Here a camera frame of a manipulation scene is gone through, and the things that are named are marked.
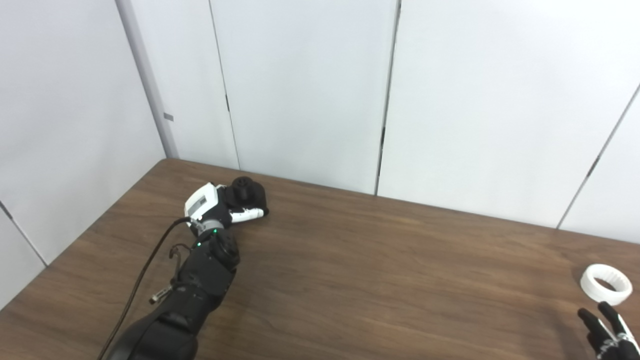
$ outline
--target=robotic arm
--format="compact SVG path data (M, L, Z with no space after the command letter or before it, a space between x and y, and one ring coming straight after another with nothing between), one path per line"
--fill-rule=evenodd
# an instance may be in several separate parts
M151 303L162 303L122 333L109 360L193 360L198 332L222 303L240 262L227 229L269 210L262 185L238 177L231 186L207 183L187 200L184 212L196 236L189 256L169 287L152 297Z

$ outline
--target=white ring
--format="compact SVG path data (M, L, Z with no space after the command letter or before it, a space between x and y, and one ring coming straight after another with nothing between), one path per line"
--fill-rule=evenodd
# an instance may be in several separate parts
M596 279L609 283L616 291L609 290L598 284ZM615 306L626 300L633 286L629 278L620 270L605 264L593 264L582 274L580 286L588 297L597 302L606 301Z

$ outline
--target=black knob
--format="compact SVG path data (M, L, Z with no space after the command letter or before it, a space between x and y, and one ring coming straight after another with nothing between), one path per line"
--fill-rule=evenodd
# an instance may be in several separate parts
M233 189L234 197L239 202L249 203L252 202L255 197L253 180L248 176L242 176L235 179L234 182L231 183L231 189Z

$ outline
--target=brown tabletop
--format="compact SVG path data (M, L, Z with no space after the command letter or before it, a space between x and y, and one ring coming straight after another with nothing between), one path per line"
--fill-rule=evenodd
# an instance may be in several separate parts
M163 160L0 311L0 358L95 359L160 235L206 181L246 174ZM232 227L236 279L197 359L590 359L579 288L607 263L640 284L640 246L251 175L268 217ZM168 238L124 326L168 284ZM618 307L640 331L638 295Z

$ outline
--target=black cable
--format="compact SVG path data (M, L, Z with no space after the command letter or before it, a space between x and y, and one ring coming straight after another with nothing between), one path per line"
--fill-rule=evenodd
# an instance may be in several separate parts
M171 248L171 252L169 252L169 258L173 259L174 256L177 256L178 260L175 262L175 271L173 273L173 277L171 278L170 284L173 284L178 280L178 275L180 274L180 266L182 265L182 256L180 254L180 250L178 250L175 245Z
M102 357L107 352L107 349L109 348L111 342L113 341L113 338L115 338L116 334L118 333L118 330L120 329L120 326L122 325L122 322L124 321L124 318L127 316L127 313L129 312L129 308L131 307L131 303L133 302L133 298L136 296L136 292L138 291L138 287L140 286L140 282L142 281L142 278L145 276L145 272L147 272L147 268L149 267L149 264L151 264L151 261L156 256L158 250L160 249L160 246L162 246L162 244L164 243L164 240L169 235L171 230L173 230L174 227L178 226L179 224L182 224L183 222L189 222L189 221L191 221L191 218L189 218L189 217L180 218L180 219L174 221L173 224L171 224L171 226L164 232L164 235L162 235L162 237L158 241L158 244L156 245L154 250L151 252L151 255L149 255L149 258L147 259L147 262L145 263L145 266L143 266L142 271L140 271L140 274L138 275L138 278L136 279L136 283L133 285L133 289L131 290L131 294L129 295L129 300L127 300L127 303L124 306L124 310L122 310L122 314L120 315L120 319L118 319L118 322L116 323L116 326L113 328L113 331L111 331L111 334L109 335L109 338L107 339L107 342L105 342L104 346L102 347L102 350L100 351L100 355L98 355L98 360L102 360Z
M178 247L184 247L185 249L187 249L189 251L189 253L191 253L191 248L189 247L189 245L183 244L183 243L173 244L173 246L171 246L171 249L169 250L169 258L170 259L171 259L171 253L174 250L177 250Z

